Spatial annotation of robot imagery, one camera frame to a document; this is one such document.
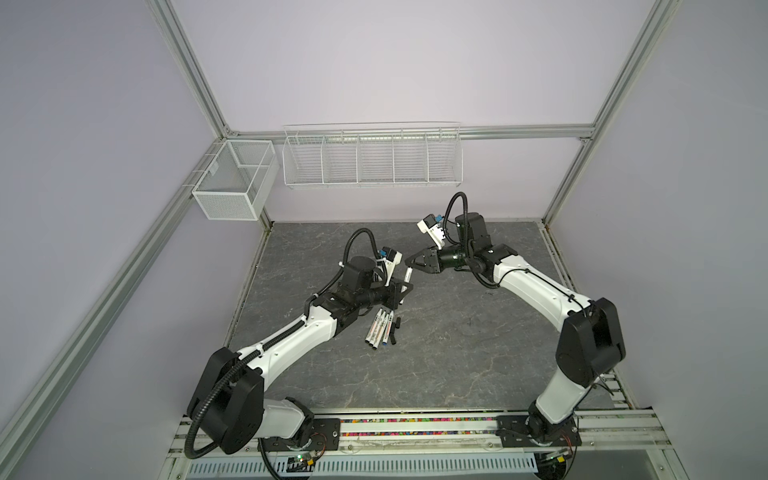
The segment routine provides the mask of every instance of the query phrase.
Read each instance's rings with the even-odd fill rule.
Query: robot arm
[[[361,232],[370,236],[375,260],[347,260],[349,247]],[[237,352],[227,348],[216,351],[187,407],[192,425],[184,454],[199,458],[216,447],[227,454],[235,453],[254,436],[280,437],[298,448],[307,445],[313,414],[295,399],[265,399],[264,391],[304,354],[354,323],[361,309],[382,305],[397,310],[413,288],[411,283],[392,277],[401,259],[401,253],[388,247],[376,250],[370,230],[360,229],[347,243],[341,269],[328,285],[306,301],[302,316]],[[194,448],[198,429],[213,439],[201,450]]]
[[[466,202],[464,194],[457,194],[449,211],[457,197]],[[431,218],[422,222],[430,224]],[[422,222],[419,227],[424,230]],[[483,286],[505,288],[520,296],[554,325],[560,333],[555,356],[558,369],[531,404],[528,421],[520,425],[519,433],[542,443],[557,438],[592,383],[625,356],[616,307],[606,299],[591,300],[560,285],[512,248],[492,245],[482,215],[467,212],[455,222],[459,242],[446,247],[436,240],[436,246],[407,258],[406,266],[427,273],[440,273],[449,267],[470,271]],[[431,237],[451,240],[445,232]]]

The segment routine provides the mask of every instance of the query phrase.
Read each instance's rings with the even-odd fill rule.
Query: wire basket
[[[227,140],[192,194],[211,220],[258,220],[279,169],[271,141]]]
[[[283,148],[286,185],[291,188],[398,187],[462,182],[458,124],[363,126],[366,128],[353,125],[286,127]]]

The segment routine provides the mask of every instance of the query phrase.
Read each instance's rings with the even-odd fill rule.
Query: white wire basket
[[[291,188],[462,182],[458,124],[292,125],[285,130],[283,172]]]
[[[192,194],[211,220],[258,220],[279,169],[271,141],[227,140]]]

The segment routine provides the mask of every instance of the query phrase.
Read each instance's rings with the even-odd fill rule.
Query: table surface
[[[256,343],[300,316],[360,227],[373,231],[379,248],[404,257],[433,244],[414,223],[275,223],[230,348]],[[488,223],[488,232],[494,244],[509,245],[560,281],[536,223]],[[372,256],[366,236],[355,241],[355,255]],[[395,276],[405,270],[398,266]],[[411,282],[414,290],[397,310],[397,345],[374,350],[364,342],[374,310],[295,362],[266,397],[328,409],[527,409],[556,369],[554,327],[513,293],[486,289],[468,273],[414,271]],[[581,404],[612,406],[602,389]]]

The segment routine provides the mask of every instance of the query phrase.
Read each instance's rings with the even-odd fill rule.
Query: black mounting plate
[[[505,448],[510,447],[539,447],[538,443],[535,443],[531,437],[524,433],[519,433],[516,430],[525,430],[521,428],[525,425],[527,415],[499,415],[496,417],[498,424],[498,435],[502,439],[502,446]],[[576,422],[573,417],[569,418],[563,424],[563,429],[555,433],[551,438],[545,439],[545,443],[551,442],[553,447],[567,447],[568,443],[563,439],[562,435],[566,435],[571,440],[571,446],[577,447],[581,445],[581,435],[578,432],[574,432],[576,428]]]
[[[312,432],[310,435],[313,433],[322,433],[326,436],[326,439],[328,439],[328,442],[326,443],[326,451],[338,450],[339,436],[341,435],[340,429],[340,419],[313,419]],[[322,436],[315,435],[310,437],[310,440],[312,440],[312,443],[305,449],[301,449],[301,451],[323,449],[323,442],[325,442],[325,439]],[[280,437],[269,437],[268,439],[264,440],[264,448],[268,452],[297,452],[296,447],[293,445],[289,447],[286,441],[286,439],[282,439]]]

